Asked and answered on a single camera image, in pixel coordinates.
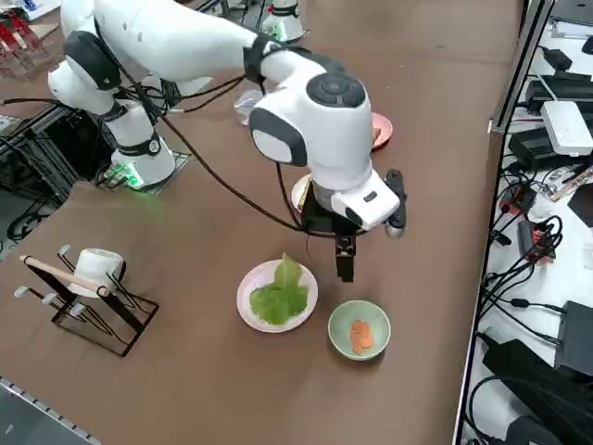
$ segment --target white plate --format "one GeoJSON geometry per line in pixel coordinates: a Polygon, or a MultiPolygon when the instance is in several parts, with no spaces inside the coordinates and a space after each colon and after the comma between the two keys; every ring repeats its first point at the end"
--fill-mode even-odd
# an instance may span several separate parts
{"type": "Polygon", "coordinates": [[[277,334],[290,331],[305,323],[305,320],[309,318],[317,304],[317,281],[315,281],[315,277],[309,269],[302,264],[299,264],[300,268],[303,270],[303,275],[300,277],[299,283],[301,286],[306,286],[309,290],[307,295],[307,308],[305,308],[302,313],[296,317],[291,317],[281,326],[274,326],[273,324],[268,324],[263,320],[260,320],[259,317],[251,311],[251,304],[249,303],[251,292],[274,281],[274,272],[280,262],[281,260],[274,260],[260,264],[243,278],[239,290],[237,290],[237,310],[239,311],[239,315],[241,315],[241,318],[243,318],[245,323],[261,332],[277,334]]]}

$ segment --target food piece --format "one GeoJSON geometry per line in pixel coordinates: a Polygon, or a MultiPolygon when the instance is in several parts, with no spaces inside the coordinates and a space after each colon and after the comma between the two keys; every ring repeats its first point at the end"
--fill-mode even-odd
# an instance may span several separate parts
{"type": "Polygon", "coordinates": [[[281,289],[298,286],[302,274],[303,270],[300,268],[300,264],[283,253],[282,261],[276,268],[276,272],[274,272],[274,284],[281,289]]]}
{"type": "Polygon", "coordinates": [[[361,355],[362,350],[367,350],[374,346],[374,337],[371,327],[362,320],[355,320],[350,327],[350,342],[355,354],[361,355]]]}
{"type": "Polygon", "coordinates": [[[364,349],[368,349],[368,348],[372,348],[374,346],[374,338],[372,337],[372,334],[370,334],[369,337],[363,337],[360,339],[360,345],[364,348],[364,349]]]}
{"type": "Polygon", "coordinates": [[[300,286],[300,265],[284,255],[274,273],[274,282],[260,287],[249,296],[251,310],[258,318],[273,325],[283,325],[307,308],[309,290],[300,286]]]}

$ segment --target power strip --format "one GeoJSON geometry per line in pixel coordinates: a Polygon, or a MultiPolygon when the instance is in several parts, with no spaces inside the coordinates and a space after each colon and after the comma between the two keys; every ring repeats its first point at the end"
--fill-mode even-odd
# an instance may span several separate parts
{"type": "Polygon", "coordinates": [[[559,155],[587,156],[593,151],[593,137],[575,102],[548,101],[541,109],[552,148],[559,155]]]}

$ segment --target wooden stick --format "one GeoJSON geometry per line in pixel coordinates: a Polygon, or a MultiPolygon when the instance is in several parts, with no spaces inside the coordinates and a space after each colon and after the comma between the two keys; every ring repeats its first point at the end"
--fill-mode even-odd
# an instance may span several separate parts
{"type": "Polygon", "coordinates": [[[35,269],[39,269],[40,271],[44,271],[47,273],[52,274],[55,278],[61,278],[62,280],[70,281],[75,285],[80,287],[84,287],[91,292],[94,292],[96,295],[100,297],[107,297],[109,295],[109,291],[104,287],[99,287],[95,283],[92,283],[84,278],[80,278],[76,275],[71,273],[67,273],[64,271],[60,271],[59,269],[55,268],[54,266],[50,266],[42,261],[36,260],[33,257],[22,256],[20,260],[23,261],[28,266],[34,267],[35,269]]]}

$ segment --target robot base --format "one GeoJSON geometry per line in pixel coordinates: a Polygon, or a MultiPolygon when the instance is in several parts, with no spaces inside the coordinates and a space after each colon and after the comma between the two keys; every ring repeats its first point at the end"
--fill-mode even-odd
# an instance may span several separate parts
{"type": "Polygon", "coordinates": [[[175,157],[165,141],[160,138],[160,152],[154,156],[131,157],[122,155],[118,150],[111,157],[114,166],[124,167],[128,177],[127,185],[134,190],[141,190],[150,185],[162,183],[175,172],[175,157]]]}
{"type": "Polygon", "coordinates": [[[300,18],[294,16],[277,17],[273,13],[263,20],[261,29],[274,39],[287,44],[298,42],[306,34],[300,18]]]}

